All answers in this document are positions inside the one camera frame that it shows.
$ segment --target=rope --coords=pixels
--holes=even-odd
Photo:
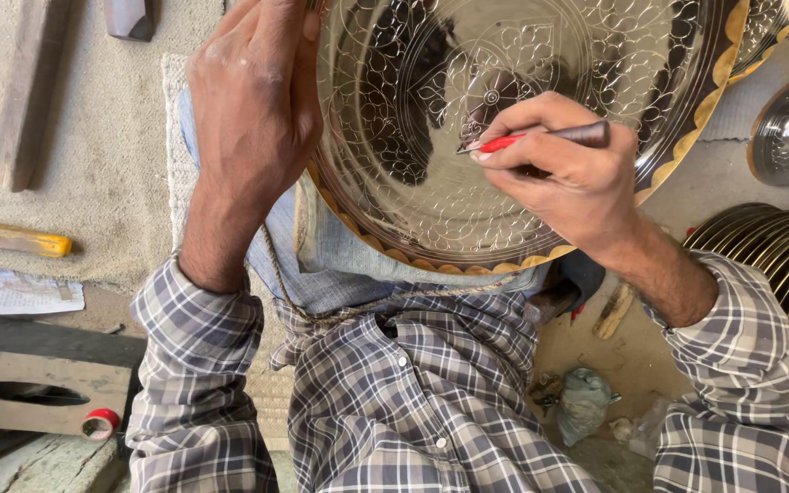
[[[282,282],[282,274],[279,271],[279,257],[276,255],[276,249],[273,246],[273,239],[270,237],[270,232],[267,230],[267,225],[260,225],[261,232],[264,233],[264,242],[267,243],[267,253],[270,255],[270,260],[273,261],[273,273],[276,274],[276,282],[279,284],[279,291],[282,293],[282,297],[285,298],[285,303],[294,310],[298,315],[300,315],[304,320],[311,324],[338,324],[345,320],[348,320],[359,313],[367,311],[369,309],[376,308],[381,304],[386,304],[391,301],[397,300],[404,300],[404,299],[411,299],[417,297],[458,297],[462,295],[476,295],[485,293],[491,289],[500,288],[505,284],[511,283],[517,277],[517,273],[510,274],[510,277],[506,277],[500,281],[496,281],[495,283],[487,284],[485,286],[476,286],[475,288],[459,288],[459,289],[433,289],[433,290],[426,290],[426,291],[417,291],[417,292],[410,292],[410,293],[396,293],[389,297],[385,297],[376,301],[372,301],[367,304],[363,304],[361,306],[357,306],[354,308],[343,308],[344,312],[339,315],[334,315],[330,317],[314,317],[307,313],[303,308],[297,306],[293,301],[291,301],[291,297],[288,294],[288,290],[285,289],[285,283]]]

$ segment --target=paper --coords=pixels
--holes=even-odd
[[[0,315],[29,315],[84,309],[84,289],[0,268]]]

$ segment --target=wooden block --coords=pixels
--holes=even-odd
[[[100,408],[122,425],[146,345],[0,317],[0,428],[78,435],[84,417]]]
[[[601,311],[598,321],[595,322],[593,334],[601,339],[610,339],[620,326],[622,318],[626,315],[626,311],[629,310],[634,299],[635,290],[627,283],[620,281],[620,284],[614,289],[614,294],[608,299],[608,304]]]
[[[0,187],[21,192],[41,153],[71,0],[24,0],[0,115]]]
[[[151,0],[104,0],[109,36],[148,42],[154,36]]]

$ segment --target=red tape roll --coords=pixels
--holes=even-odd
[[[89,441],[103,441],[114,434],[120,418],[111,409],[94,409],[81,422],[81,435]]]

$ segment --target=plastic bag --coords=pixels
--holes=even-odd
[[[572,446],[596,431],[605,422],[611,388],[601,375],[589,368],[564,374],[556,423],[565,446]]]
[[[635,420],[635,432],[629,438],[629,449],[648,459],[655,460],[659,448],[659,437],[663,432],[665,415],[672,401],[658,398],[653,407]]]

